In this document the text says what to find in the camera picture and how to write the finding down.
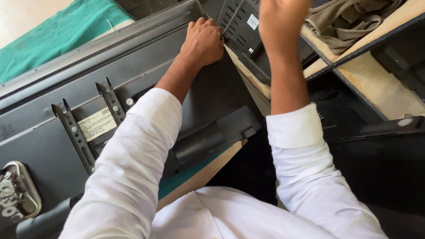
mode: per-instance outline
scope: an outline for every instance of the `white sticker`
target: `white sticker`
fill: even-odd
[[[258,26],[258,19],[251,14],[251,16],[249,17],[248,21],[247,21],[248,25],[252,28],[252,29],[256,29]]]
[[[92,114],[91,116],[78,122],[85,140],[87,142],[95,139],[101,134],[104,134],[116,127],[116,123],[109,112],[108,107]]]

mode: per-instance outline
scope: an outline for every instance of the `hand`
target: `hand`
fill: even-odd
[[[224,41],[220,40],[222,32],[214,19],[205,21],[201,17],[196,23],[190,22],[180,55],[199,69],[220,60],[224,50]]]
[[[301,26],[310,6],[311,0],[261,1],[258,30],[271,63],[297,54]]]

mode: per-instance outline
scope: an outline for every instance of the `brown cloth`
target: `brown cloth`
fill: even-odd
[[[375,30],[402,0],[332,0],[309,10],[306,27],[341,55],[356,41]]]

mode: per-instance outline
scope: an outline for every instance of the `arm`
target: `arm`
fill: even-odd
[[[96,161],[60,238],[149,238],[158,184],[182,121],[181,103],[204,65],[223,56],[213,20],[190,23],[180,54],[127,117]]]
[[[323,140],[297,56],[309,0],[262,0],[260,34],[272,70],[269,143],[278,195],[290,212],[337,238],[386,238],[373,213],[357,200]]]

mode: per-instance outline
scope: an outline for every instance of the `screw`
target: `screw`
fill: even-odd
[[[128,98],[126,101],[127,105],[132,105],[133,104],[133,99]]]

